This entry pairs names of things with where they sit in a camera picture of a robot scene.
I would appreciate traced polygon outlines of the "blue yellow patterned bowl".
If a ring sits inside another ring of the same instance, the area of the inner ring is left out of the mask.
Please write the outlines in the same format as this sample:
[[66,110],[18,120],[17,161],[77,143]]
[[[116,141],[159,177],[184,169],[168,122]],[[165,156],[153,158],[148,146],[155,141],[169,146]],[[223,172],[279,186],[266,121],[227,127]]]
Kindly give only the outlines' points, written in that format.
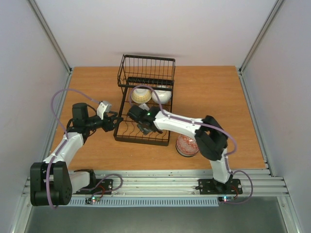
[[152,97],[152,93],[149,89],[137,88],[132,91],[131,99],[135,103],[147,103]]

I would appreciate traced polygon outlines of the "white bowl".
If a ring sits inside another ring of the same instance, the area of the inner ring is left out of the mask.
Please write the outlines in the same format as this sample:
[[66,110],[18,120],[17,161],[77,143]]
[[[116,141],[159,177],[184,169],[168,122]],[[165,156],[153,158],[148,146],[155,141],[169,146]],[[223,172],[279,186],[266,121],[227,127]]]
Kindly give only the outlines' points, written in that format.
[[167,104],[172,97],[171,91],[155,90],[152,92],[152,99],[155,103]]

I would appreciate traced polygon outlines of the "red geometric patterned bowl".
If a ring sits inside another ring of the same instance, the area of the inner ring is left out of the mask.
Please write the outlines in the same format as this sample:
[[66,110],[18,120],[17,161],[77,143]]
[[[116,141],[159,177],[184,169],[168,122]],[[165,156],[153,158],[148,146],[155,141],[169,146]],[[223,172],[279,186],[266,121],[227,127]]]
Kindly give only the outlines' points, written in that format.
[[196,144],[196,141],[192,139],[191,137],[188,137],[183,134],[180,134],[177,137],[175,147],[178,153],[182,152],[182,153],[191,154],[191,153],[199,152],[199,148]]

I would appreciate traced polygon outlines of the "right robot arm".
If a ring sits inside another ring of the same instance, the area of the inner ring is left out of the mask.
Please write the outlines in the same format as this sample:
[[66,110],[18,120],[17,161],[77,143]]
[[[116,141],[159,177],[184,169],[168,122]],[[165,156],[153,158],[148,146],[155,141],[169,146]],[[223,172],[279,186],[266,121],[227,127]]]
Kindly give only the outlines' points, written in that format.
[[137,123],[143,134],[171,131],[195,140],[200,153],[210,161],[213,178],[212,188],[217,194],[224,193],[232,186],[232,176],[225,163],[228,136],[211,116],[189,118],[170,113],[160,107],[142,109],[130,107],[127,115]]

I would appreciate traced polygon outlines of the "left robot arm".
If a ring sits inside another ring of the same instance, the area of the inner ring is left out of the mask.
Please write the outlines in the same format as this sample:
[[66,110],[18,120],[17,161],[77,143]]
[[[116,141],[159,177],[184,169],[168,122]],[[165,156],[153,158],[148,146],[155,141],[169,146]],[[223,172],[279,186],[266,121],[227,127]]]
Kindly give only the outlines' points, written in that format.
[[56,149],[45,160],[33,163],[30,168],[30,200],[33,206],[69,204],[78,191],[93,193],[101,182],[96,179],[94,170],[79,169],[72,173],[68,166],[78,150],[98,129],[105,132],[114,130],[122,118],[111,110],[111,103],[102,101],[90,116],[90,105],[81,102],[72,106],[72,118]]

